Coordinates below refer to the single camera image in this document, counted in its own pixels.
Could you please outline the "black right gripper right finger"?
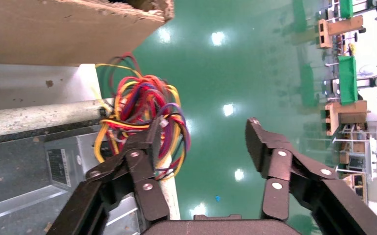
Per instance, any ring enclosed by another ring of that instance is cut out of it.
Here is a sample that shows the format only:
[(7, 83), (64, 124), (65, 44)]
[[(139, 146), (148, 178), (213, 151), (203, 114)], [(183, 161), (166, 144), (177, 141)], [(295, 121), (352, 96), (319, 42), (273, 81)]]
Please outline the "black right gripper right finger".
[(293, 196), (325, 235), (377, 235), (377, 215), (334, 169), (300, 153), (284, 135), (266, 131), (256, 118), (246, 121), (245, 141), (266, 181), (262, 219), (286, 223)]

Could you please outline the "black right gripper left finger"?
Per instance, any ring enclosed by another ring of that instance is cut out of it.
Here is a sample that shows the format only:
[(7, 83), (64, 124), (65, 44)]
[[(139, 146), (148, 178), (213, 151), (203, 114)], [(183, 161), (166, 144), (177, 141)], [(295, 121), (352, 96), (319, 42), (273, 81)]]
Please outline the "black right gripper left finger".
[(141, 210), (144, 235), (170, 218), (159, 182), (154, 176), (154, 159), (159, 156), (161, 118), (147, 130), (128, 137), (122, 151), (86, 173), (48, 231), (50, 235), (101, 235), (109, 213), (122, 198), (133, 193)]

